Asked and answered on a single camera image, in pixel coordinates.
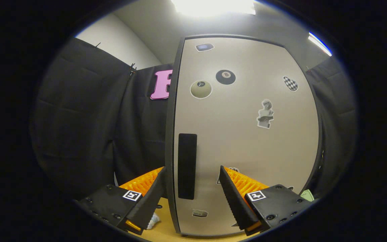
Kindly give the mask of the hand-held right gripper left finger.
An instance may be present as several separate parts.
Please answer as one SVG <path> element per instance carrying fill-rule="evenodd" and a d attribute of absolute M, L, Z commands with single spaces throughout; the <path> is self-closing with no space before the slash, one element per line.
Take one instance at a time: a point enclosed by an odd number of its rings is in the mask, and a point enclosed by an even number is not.
<path fill-rule="evenodd" d="M 104 185 L 76 205 L 105 224 L 141 235 L 165 191 L 165 179 L 166 167 L 160 167 L 118 187 Z"/>

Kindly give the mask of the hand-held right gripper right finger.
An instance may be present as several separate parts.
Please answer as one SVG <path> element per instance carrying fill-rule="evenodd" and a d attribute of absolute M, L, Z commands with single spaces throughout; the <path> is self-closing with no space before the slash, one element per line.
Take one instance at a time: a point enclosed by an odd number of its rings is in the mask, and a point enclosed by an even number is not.
<path fill-rule="evenodd" d="M 313 205 L 284 185 L 267 186 L 228 167 L 220 167 L 219 181 L 239 229 L 247 236 L 286 224 Z"/>

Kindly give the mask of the black cabinet door handle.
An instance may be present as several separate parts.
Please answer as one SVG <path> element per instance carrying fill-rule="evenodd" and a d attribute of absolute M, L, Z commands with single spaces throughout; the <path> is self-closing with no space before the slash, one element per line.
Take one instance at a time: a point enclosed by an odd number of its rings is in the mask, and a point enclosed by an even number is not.
<path fill-rule="evenodd" d="M 196 160 L 198 136 L 190 133 L 178 135 L 178 197 L 193 200 L 195 198 Z"/>

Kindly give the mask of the white crumpled cloth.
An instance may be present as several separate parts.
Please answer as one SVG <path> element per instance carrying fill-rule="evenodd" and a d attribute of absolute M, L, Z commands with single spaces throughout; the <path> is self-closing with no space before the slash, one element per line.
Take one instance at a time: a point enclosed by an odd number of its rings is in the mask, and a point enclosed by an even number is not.
<path fill-rule="evenodd" d="M 149 221 L 146 229 L 151 230 L 158 222 L 160 222 L 160 218 L 157 213 L 153 213 L 151 220 Z"/>

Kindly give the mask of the green book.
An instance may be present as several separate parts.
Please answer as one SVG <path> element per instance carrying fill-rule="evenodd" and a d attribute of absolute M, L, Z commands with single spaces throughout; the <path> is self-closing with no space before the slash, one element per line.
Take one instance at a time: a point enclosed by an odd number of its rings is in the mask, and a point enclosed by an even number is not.
<path fill-rule="evenodd" d="M 314 196 L 313 196 L 313 193 L 307 189 L 307 190 L 304 190 L 301 194 L 300 194 L 301 198 L 309 201 L 309 202 L 313 202 L 315 200 Z"/>

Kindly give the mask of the black backdrop cloth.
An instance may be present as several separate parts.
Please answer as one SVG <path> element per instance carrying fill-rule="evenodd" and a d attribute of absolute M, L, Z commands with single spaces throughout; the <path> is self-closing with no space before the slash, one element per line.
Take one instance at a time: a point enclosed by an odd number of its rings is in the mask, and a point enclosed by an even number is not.
<path fill-rule="evenodd" d="M 151 99 L 164 64 L 133 71 L 102 49 L 73 38 L 55 57 L 30 121 L 40 167 L 80 200 L 165 165 L 167 98 Z M 320 198 L 352 160 L 359 113 L 352 85 L 333 57 L 306 72 L 318 98 L 323 157 L 307 188 Z"/>

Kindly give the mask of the small ceiling light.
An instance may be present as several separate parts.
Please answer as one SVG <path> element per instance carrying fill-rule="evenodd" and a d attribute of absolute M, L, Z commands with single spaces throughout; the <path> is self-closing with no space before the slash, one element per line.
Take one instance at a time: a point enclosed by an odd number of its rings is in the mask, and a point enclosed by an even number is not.
<path fill-rule="evenodd" d="M 309 32 L 308 40 L 321 49 L 324 53 L 326 53 L 329 57 L 332 57 L 331 50 L 312 32 Z"/>

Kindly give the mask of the large ceiling light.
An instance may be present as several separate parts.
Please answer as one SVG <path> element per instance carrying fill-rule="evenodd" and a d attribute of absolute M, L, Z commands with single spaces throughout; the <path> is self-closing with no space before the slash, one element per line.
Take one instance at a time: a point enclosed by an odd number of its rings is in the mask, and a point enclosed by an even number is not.
<path fill-rule="evenodd" d="M 216 16 L 227 13 L 255 15 L 254 0 L 170 0 L 176 12 L 188 16 Z"/>

